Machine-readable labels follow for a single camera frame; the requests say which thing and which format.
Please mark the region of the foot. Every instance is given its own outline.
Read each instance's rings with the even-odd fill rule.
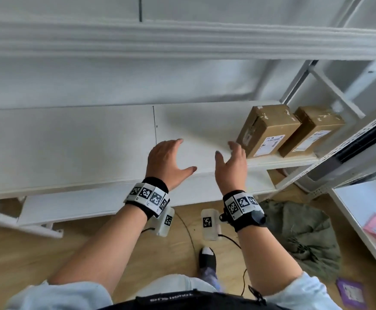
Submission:
[[[200,251],[200,269],[207,267],[216,272],[216,257],[210,247],[203,247]]]

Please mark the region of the hand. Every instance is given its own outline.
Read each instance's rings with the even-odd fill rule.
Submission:
[[[154,146],[148,156],[146,177],[159,178],[169,191],[178,187],[197,170],[196,166],[179,169],[176,165],[176,153],[183,141],[183,139],[162,141]]]
[[[231,158],[224,163],[222,154],[215,152],[215,180],[222,195],[234,190],[245,191],[245,180],[247,179],[247,159],[245,150],[233,142],[228,141]]]

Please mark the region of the wooden floor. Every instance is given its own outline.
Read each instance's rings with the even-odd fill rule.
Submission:
[[[304,194],[295,186],[276,196],[278,200],[296,202],[301,202],[303,198]],[[376,261],[330,197],[321,196],[311,205],[324,210],[332,218],[343,255],[341,277],[363,283],[368,309],[376,310]],[[5,206],[17,208],[15,200],[7,201]],[[245,270],[241,251],[227,239],[214,242],[202,239],[200,213],[206,208],[222,211],[223,204],[218,201],[175,208],[188,226],[195,248],[177,216],[172,222],[168,237],[157,237],[149,232],[141,235],[113,295],[115,302],[125,300],[160,276],[172,273],[195,276],[198,251],[204,245],[210,246],[216,253],[217,274],[226,292],[241,293],[242,274]],[[0,309],[9,297],[21,289],[45,280],[108,219],[99,217],[59,223],[57,228],[65,230],[62,239],[48,239],[0,228]],[[223,225],[222,231],[237,240],[236,233],[230,226]],[[334,301],[345,309],[335,284],[326,285]],[[244,295],[251,297],[248,290]]]

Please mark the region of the light blue sleeve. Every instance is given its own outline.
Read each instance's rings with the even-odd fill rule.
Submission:
[[[96,310],[112,305],[108,291],[100,284],[78,282],[65,285],[30,286],[10,298],[7,310]]]
[[[283,291],[265,297],[269,302],[291,310],[341,310],[327,293],[326,286],[306,272]]]

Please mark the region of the black waist bag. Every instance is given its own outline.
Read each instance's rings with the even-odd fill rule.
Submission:
[[[257,300],[244,299],[241,296],[227,295],[224,293],[209,293],[205,291],[180,291],[163,293],[148,297],[136,297],[134,300],[121,302],[103,308],[103,310],[201,310],[201,309],[264,309],[264,310],[289,310],[273,303],[265,302],[263,298]]]

